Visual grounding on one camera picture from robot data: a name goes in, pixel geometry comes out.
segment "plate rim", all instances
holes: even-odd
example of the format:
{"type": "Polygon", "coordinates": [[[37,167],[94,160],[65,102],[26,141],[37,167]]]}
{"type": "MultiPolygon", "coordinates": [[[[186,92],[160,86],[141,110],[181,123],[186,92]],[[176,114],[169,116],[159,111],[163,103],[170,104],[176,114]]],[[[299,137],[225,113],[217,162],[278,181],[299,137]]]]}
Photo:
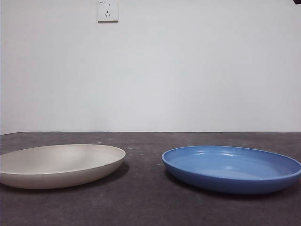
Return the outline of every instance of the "plate rim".
{"type": "MultiPolygon", "coordinates": [[[[50,146],[74,146],[74,145],[97,145],[97,144],[64,144],[64,145],[46,145],[46,146],[38,146],[38,147],[30,147],[30,148],[24,148],[24,149],[19,149],[19,150],[16,150],[16,151],[12,151],[12,152],[9,152],[9,153],[13,153],[13,152],[19,152],[19,151],[23,151],[23,150],[28,150],[28,149],[33,149],[33,148],[40,148],[40,147],[50,147],[50,146]]],[[[97,145],[97,146],[105,146],[105,147],[113,147],[113,148],[116,148],[116,149],[119,149],[123,152],[123,156],[118,159],[117,161],[114,161],[114,162],[111,162],[111,163],[108,163],[108,164],[105,164],[105,165],[101,165],[101,166],[96,166],[96,167],[91,167],[91,168],[87,168],[87,169],[80,169],[80,170],[70,170],[70,171],[62,171],[62,172],[55,172],[55,173],[10,173],[10,172],[3,172],[0,168],[0,174],[8,174],[8,175],[18,175],[18,176],[39,176],[39,175],[54,175],[54,174],[62,174],[62,173],[73,173],[73,172],[81,172],[81,171],[85,171],[85,170],[92,170],[92,169],[97,169],[97,168],[101,168],[101,167],[105,167],[105,166],[109,166],[109,165],[112,165],[114,163],[117,163],[119,161],[122,161],[125,156],[126,156],[126,152],[119,148],[119,147],[114,147],[114,146],[110,146],[110,145],[97,145]]]]}
{"type": "Polygon", "coordinates": [[[224,146],[224,145],[194,145],[194,146],[184,146],[184,147],[177,147],[177,148],[173,148],[173,149],[170,149],[168,151],[165,151],[162,156],[162,161],[164,164],[167,164],[171,167],[174,167],[178,170],[181,170],[181,171],[184,171],[184,172],[188,172],[188,173],[192,173],[192,174],[195,174],[195,175],[199,175],[199,176],[205,176],[205,177],[210,177],[210,178],[217,178],[217,179],[228,179],[228,180],[242,180],[242,181],[271,181],[271,180],[281,180],[281,179],[287,179],[287,178],[293,178],[297,175],[300,175],[301,174],[301,163],[291,157],[288,157],[286,155],[283,155],[283,154],[278,154],[278,153],[275,153],[275,152],[268,152],[268,151],[264,151],[264,150],[260,150],[260,149],[254,149],[254,148],[247,148],[247,147],[235,147],[235,146],[224,146]],[[186,169],[183,169],[181,167],[177,167],[171,163],[169,163],[165,158],[164,158],[164,155],[167,154],[168,152],[171,152],[171,151],[174,151],[176,149],[182,149],[182,148],[187,148],[187,147],[230,147],[230,148],[241,148],[241,149],[248,149],[248,150],[253,150],[253,151],[260,151],[260,152],[265,152],[265,153],[269,153],[269,154],[275,154],[275,155],[279,155],[281,157],[284,157],[284,158],[288,158],[292,161],[294,161],[295,163],[297,163],[300,167],[300,169],[293,173],[293,174],[289,174],[289,175],[286,175],[286,176],[280,176],[280,177],[269,177],[269,178],[264,178],[264,179],[254,179],[254,178],[232,178],[232,177],[219,177],[219,176],[212,176],[212,175],[208,175],[206,173],[196,173],[194,171],[191,171],[191,170],[186,170],[186,169]]]}

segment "dark gray table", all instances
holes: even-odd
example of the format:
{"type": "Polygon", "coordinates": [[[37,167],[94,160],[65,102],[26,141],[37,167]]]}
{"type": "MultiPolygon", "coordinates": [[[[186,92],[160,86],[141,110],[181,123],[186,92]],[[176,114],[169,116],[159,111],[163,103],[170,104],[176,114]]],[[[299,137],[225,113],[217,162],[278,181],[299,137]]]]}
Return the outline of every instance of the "dark gray table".
{"type": "Polygon", "coordinates": [[[173,178],[161,161],[164,151],[188,145],[258,148],[301,161],[301,133],[15,133],[1,136],[1,153],[59,144],[112,145],[127,156],[113,174],[85,185],[0,185],[1,226],[301,225],[300,180],[273,194],[219,194],[173,178]]]}

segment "wall socket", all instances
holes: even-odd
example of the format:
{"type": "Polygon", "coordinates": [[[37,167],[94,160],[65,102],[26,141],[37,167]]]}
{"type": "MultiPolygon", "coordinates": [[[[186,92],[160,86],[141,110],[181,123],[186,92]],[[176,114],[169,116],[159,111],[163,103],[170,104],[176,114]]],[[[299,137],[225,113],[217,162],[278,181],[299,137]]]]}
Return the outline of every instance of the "wall socket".
{"type": "Polygon", "coordinates": [[[103,0],[97,4],[98,22],[118,22],[118,0],[103,0]]]}

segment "white plate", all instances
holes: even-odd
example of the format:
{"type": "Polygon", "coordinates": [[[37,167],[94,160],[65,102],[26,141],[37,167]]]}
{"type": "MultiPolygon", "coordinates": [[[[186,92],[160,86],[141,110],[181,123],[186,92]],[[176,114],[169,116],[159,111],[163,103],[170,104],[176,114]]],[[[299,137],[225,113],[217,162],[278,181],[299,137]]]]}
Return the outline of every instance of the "white plate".
{"type": "Polygon", "coordinates": [[[105,145],[23,149],[0,156],[0,182],[29,189],[81,185],[114,172],[125,155],[122,149],[105,145]]]}

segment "ceramic plate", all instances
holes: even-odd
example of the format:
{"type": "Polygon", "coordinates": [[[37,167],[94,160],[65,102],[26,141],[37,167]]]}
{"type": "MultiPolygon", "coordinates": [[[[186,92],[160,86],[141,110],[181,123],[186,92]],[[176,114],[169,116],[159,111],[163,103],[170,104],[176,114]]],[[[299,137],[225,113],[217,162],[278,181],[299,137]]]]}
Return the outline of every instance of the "ceramic plate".
{"type": "Polygon", "coordinates": [[[105,145],[54,145],[0,156],[1,183],[49,189],[81,185],[115,171],[126,153],[105,145]]]}
{"type": "Polygon", "coordinates": [[[170,173],[188,184],[232,194],[279,191],[301,174],[295,159],[242,147],[181,147],[165,152],[162,160],[170,173]]]}

